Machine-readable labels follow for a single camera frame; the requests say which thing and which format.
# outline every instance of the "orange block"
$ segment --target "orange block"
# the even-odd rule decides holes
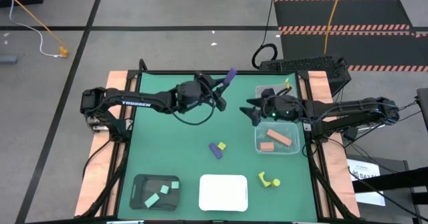
[[[266,133],[268,136],[274,138],[275,140],[281,142],[282,144],[285,144],[286,146],[291,146],[292,145],[292,140],[290,140],[289,138],[283,136],[282,134],[269,129],[268,132]]]
[[[260,150],[265,152],[272,152],[274,151],[274,143],[273,142],[261,142],[260,143]]]

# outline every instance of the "yellow cable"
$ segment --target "yellow cable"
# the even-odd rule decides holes
[[[330,19],[328,20],[327,32],[326,32],[326,39],[324,41],[324,54],[326,54],[326,52],[327,52],[328,32],[330,31],[330,24],[332,23],[332,19],[333,19],[334,11],[336,10],[337,2],[338,2],[338,0],[334,1],[334,5],[333,5],[333,9],[332,9],[332,14],[330,14]]]
[[[22,5],[22,3],[20,3],[18,0],[14,0],[14,2],[16,2],[19,6],[21,6],[32,18],[34,18],[34,20],[36,20],[40,25],[42,25],[46,31],[52,35],[52,37],[54,37],[56,40],[58,40],[62,45],[65,45],[65,43],[59,38],[57,37],[54,33],[52,33],[52,31],[46,27],[46,25],[44,25],[38,18],[35,17],[35,15],[33,15],[26,7],[24,7],[24,5]],[[60,47],[60,52],[62,57],[67,57],[68,54],[68,50],[66,50],[64,47]]]

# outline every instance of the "white cable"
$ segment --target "white cable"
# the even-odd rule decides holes
[[[32,27],[28,26],[28,25],[25,25],[25,24],[22,24],[22,23],[17,23],[17,22],[15,22],[15,21],[12,19],[13,6],[14,6],[14,0],[12,0],[11,10],[10,10],[10,12],[9,12],[9,20],[10,20],[10,21],[12,21],[12,22],[13,22],[14,24],[16,24],[16,25],[20,25],[20,26],[23,26],[23,27],[27,27],[27,28],[29,28],[29,29],[31,29],[31,30],[33,30],[33,31],[35,31],[35,32],[37,32],[37,33],[39,34],[39,36],[40,36],[40,47],[39,47],[39,50],[40,50],[40,52],[41,52],[42,54],[44,54],[44,55],[46,55],[46,56],[49,56],[49,57],[54,57],[54,58],[61,57],[61,55],[59,55],[59,54],[47,54],[47,53],[45,53],[43,50],[41,50],[41,47],[43,46],[43,35],[40,33],[40,31],[38,31],[38,30],[36,30],[36,29],[34,29],[34,28],[32,28]]]

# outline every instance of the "black floor mat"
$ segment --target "black floor mat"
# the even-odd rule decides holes
[[[281,35],[284,58],[299,59],[308,56],[323,55],[325,33],[317,35],[293,34]],[[345,58],[350,70],[411,71],[424,70],[427,62],[417,38],[414,35],[393,35],[394,33],[366,33],[368,35],[329,35],[329,55]]]
[[[334,0],[276,0],[278,26],[327,25],[333,4]],[[395,0],[340,0],[332,20],[332,25],[377,25],[371,30],[396,31],[402,25],[408,29],[409,24]]]

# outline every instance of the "white plate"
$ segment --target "white plate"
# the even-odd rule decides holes
[[[243,175],[203,175],[199,181],[202,211],[246,211],[247,179]]]

